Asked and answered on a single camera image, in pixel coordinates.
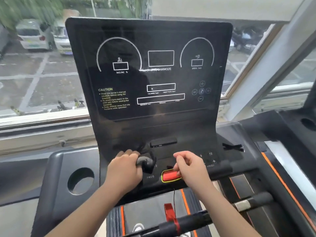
red strap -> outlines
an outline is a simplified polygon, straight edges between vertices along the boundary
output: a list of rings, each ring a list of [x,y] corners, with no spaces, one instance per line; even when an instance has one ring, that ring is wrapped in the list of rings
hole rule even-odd
[[[180,225],[178,223],[178,220],[176,219],[176,214],[175,214],[175,212],[173,210],[173,207],[172,207],[171,203],[165,204],[165,214],[166,214],[167,221],[168,222],[172,221],[176,225],[177,233],[178,233],[178,236],[179,236],[181,234]]]

adjacent treadmill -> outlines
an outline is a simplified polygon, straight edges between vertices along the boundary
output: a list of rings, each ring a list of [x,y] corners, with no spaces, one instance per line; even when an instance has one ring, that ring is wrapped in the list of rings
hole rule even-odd
[[[166,175],[181,150],[203,158],[211,179],[262,236],[316,236],[242,124],[216,126],[230,23],[69,18],[66,28],[98,146],[50,156],[32,237],[88,199],[127,149],[141,153],[143,180],[108,215],[109,237],[211,236],[211,219],[193,192]],[[166,222],[164,204],[173,198],[181,233]],[[132,233],[136,223],[146,229]]]

person's left hand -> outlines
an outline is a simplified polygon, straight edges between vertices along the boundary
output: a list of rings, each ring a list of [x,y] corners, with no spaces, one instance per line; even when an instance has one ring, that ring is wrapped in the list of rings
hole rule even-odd
[[[136,166],[139,155],[137,151],[120,151],[107,167],[104,185],[117,190],[121,197],[134,189],[143,178],[142,167]]]

shoe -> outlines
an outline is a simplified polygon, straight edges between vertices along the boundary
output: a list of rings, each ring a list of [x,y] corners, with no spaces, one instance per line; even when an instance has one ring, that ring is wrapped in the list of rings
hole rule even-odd
[[[191,232],[184,233],[180,237],[191,237]]]
[[[138,224],[136,224],[136,225],[134,226],[133,232],[137,232],[137,231],[140,231],[140,230],[142,230],[142,229],[145,229],[145,227],[143,226],[143,224],[138,223]]]

black string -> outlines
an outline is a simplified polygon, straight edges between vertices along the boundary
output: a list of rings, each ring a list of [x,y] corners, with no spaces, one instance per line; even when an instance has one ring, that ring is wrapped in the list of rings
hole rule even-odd
[[[176,204],[174,203],[174,195],[175,195],[175,193],[176,193],[176,190],[175,190],[175,189],[173,189],[173,207],[174,207],[174,216],[175,216],[175,218],[177,218],[177,214],[176,214]]]

